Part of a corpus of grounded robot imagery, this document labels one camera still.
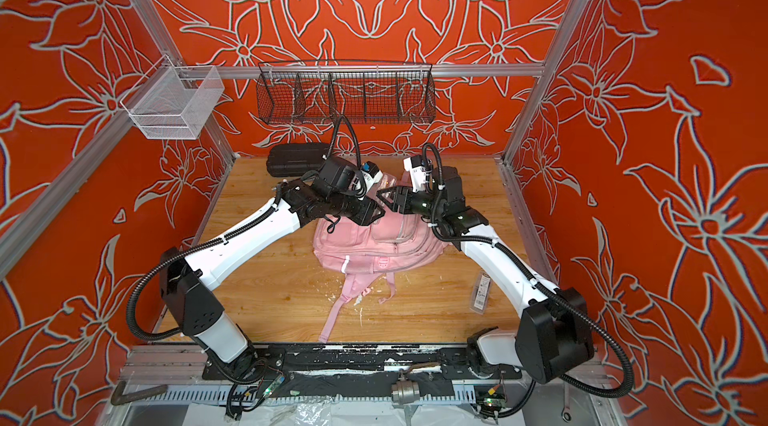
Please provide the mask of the pink student backpack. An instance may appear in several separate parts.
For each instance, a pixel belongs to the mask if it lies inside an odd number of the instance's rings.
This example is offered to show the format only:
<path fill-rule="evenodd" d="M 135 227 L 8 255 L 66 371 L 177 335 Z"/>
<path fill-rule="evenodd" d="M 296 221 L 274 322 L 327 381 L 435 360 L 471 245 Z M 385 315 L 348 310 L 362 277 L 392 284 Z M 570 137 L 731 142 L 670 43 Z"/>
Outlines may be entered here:
<path fill-rule="evenodd" d="M 370 226 L 359 226 L 348 218 L 341 219 L 332 233 L 318 226 L 313 248 L 322 268 L 344 275 L 341 292 L 319 335 L 319 341 L 326 343 L 346 304 L 370 294 L 381 278 L 389 287 L 389 295 L 381 301 L 392 299 L 396 275 L 433 263 L 446 244 L 419 217 L 388 211 Z"/>

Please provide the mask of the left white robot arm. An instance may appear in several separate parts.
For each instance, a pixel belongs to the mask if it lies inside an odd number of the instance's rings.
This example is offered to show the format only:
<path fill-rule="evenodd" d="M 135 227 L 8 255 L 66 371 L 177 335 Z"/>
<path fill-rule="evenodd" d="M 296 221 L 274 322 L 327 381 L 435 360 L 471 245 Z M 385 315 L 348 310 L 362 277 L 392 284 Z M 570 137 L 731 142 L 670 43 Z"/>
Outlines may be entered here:
<path fill-rule="evenodd" d="M 227 315 L 215 290 L 268 246 L 317 220 L 335 227 L 348 219 L 367 227 L 381 219 L 384 209 L 368 193 L 382 178 L 376 164 L 360 156 L 348 161 L 329 148 L 319 168 L 279 183 L 264 206 L 223 234 L 183 252 L 167 251 L 130 293 L 129 331 L 145 342 L 182 334 L 217 365 L 233 366 L 252 357 L 249 339 Z M 159 281 L 160 296 L 177 324 L 160 333 L 144 330 L 137 319 L 139 299 L 153 279 Z"/>

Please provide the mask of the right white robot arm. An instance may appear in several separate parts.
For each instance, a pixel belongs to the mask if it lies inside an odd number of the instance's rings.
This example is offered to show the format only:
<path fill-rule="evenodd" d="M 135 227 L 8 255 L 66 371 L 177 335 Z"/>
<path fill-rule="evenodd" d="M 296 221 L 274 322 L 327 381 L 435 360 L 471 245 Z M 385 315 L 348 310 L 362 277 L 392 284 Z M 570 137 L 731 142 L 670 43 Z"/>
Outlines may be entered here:
<path fill-rule="evenodd" d="M 425 144 L 404 166 L 417 184 L 396 188 L 391 210 L 420 216 L 439 241 L 473 260 L 500 288 L 519 317 L 513 338 L 522 369 L 539 384 L 560 379 L 597 397 L 628 395 L 635 382 L 631 361 L 619 341 L 589 317 L 584 297 L 538 274 L 501 240 L 489 221 L 467 205 L 461 177 L 443 164 L 435 145 Z M 570 374 L 594 357 L 595 336 L 621 365 L 623 377 L 612 388 L 592 386 Z"/>

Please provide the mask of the black plastic case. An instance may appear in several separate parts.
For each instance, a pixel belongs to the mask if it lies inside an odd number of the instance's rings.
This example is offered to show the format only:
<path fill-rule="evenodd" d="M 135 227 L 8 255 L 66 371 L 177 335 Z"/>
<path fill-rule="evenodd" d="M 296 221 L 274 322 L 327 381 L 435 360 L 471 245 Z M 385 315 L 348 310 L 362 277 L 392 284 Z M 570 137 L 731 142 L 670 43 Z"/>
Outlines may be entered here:
<path fill-rule="evenodd" d="M 275 178 L 300 177 L 319 170 L 327 157 L 327 143 L 293 143 L 270 149 L 266 161 L 268 174 Z"/>

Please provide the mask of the metal pipe fitting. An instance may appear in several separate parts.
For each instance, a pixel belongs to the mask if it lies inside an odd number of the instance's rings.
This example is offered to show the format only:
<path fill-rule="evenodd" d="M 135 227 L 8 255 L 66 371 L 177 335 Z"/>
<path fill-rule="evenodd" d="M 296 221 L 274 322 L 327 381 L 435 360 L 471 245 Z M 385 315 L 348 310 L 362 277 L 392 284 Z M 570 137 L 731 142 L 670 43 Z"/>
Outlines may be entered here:
<path fill-rule="evenodd" d="M 391 398 L 396 406 L 415 403 L 421 398 L 420 386 L 415 381 L 397 381 L 391 388 Z"/>

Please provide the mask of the steel wrench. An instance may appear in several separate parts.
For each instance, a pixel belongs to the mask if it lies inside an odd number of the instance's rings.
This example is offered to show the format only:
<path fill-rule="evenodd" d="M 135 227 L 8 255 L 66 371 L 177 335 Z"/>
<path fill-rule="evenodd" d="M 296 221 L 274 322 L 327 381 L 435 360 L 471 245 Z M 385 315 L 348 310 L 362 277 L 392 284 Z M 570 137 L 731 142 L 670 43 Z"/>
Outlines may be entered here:
<path fill-rule="evenodd" d="M 570 423 L 572 421 L 571 408 L 568 401 L 565 401 L 563 404 L 563 408 L 561 411 L 561 419 L 565 423 Z"/>

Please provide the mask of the rusty allen key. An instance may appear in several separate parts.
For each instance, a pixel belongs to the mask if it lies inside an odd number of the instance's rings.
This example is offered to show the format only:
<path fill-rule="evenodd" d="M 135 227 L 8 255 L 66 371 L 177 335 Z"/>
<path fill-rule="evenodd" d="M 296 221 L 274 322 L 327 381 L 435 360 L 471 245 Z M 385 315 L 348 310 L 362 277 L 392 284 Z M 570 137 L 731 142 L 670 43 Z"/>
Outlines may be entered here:
<path fill-rule="evenodd" d="M 168 391 L 167 385 L 158 385 L 145 388 L 139 391 L 127 392 L 127 382 L 119 381 L 112 392 L 110 397 L 110 404 L 112 406 L 122 406 L 137 401 L 143 401 L 157 396 L 161 396 Z"/>

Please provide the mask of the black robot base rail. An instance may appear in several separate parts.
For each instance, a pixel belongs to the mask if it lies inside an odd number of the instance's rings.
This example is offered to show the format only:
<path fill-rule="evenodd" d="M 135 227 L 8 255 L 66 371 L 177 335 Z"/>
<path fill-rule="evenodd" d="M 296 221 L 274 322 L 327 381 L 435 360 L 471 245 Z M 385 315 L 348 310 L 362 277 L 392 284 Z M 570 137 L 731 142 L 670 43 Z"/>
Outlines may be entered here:
<path fill-rule="evenodd" d="M 417 383 L 423 396 L 452 397 L 457 385 L 523 378 L 515 366 L 473 364 L 465 343 L 258 343 L 255 352 L 263 386 L 284 374 L 279 398 L 384 398 L 401 379 Z"/>

